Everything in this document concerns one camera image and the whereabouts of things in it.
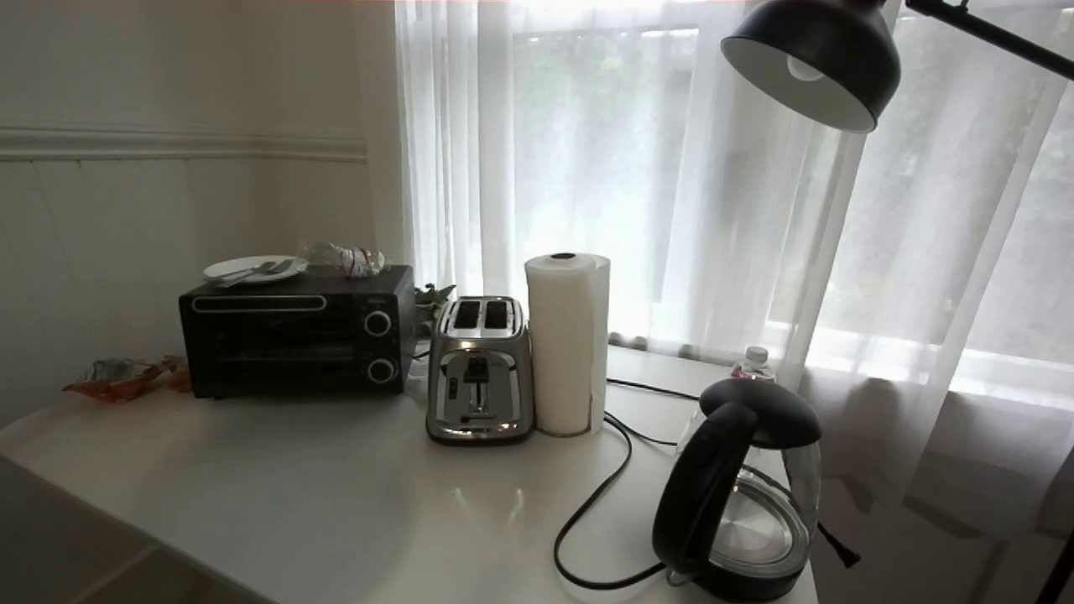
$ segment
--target wall molding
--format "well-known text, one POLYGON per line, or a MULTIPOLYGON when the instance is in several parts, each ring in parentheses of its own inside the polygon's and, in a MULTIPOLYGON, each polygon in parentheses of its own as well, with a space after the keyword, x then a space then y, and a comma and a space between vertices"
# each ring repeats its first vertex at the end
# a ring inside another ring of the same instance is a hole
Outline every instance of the wall molding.
POLYGON ((114 129, 4 129, 0 162, 285 158, 369 164, 355 134, 188 134, 114 129))

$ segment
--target toaster oven knob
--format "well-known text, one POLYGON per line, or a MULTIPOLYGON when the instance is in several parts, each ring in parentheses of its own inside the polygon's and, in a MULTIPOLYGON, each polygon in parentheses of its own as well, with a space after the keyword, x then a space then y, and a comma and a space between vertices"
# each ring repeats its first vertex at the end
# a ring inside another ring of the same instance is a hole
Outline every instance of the toaster oven knob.
POLYGON ((389 311, 369 311, 363 316, 363 334, 373 340, 381 340, 392 334, 392 316, 389 311))
POLYGON ((395 379, 395 362, 389 362, 389 358, 373 358, 373 362, 367 367, 367 379, 369 379, 369 384, 392 384, 392 379, 395 379))

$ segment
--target stainless steel toaster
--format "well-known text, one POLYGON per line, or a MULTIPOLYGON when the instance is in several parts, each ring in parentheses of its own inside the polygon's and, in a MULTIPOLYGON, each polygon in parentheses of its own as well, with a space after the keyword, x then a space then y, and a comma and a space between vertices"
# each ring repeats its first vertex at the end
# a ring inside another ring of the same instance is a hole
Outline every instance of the stainless steel toaster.
POLYGON ((456 299, 430 346, 426 432, 438 444, 510 444, 533 432, 523 309, 508 297, 456 299))

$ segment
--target plate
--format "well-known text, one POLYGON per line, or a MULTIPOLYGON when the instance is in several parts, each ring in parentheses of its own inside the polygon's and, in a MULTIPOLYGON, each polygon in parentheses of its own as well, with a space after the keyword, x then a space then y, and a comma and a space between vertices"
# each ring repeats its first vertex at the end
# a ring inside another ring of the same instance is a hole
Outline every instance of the plate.
POLYGON ((223 258, 203 269, 207 281, 218 286, 258 286, 258 281, 285 281, 292 274, 303 274, 310 263, 303 254, 242 254, 242 258, 223 258), (258 272, 268 263, 287 263, 278 272, 258 272))

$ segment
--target paper towel roll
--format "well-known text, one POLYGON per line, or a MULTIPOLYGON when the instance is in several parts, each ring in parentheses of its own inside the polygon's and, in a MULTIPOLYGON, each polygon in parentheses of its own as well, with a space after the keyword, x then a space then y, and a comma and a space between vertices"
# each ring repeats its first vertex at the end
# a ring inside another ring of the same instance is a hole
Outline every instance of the paper towel roll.
POLYGON ((606 286, 600 254, 539 254, 527 263, 529 355, 539 432, 587 432, 603 422, 606 286))

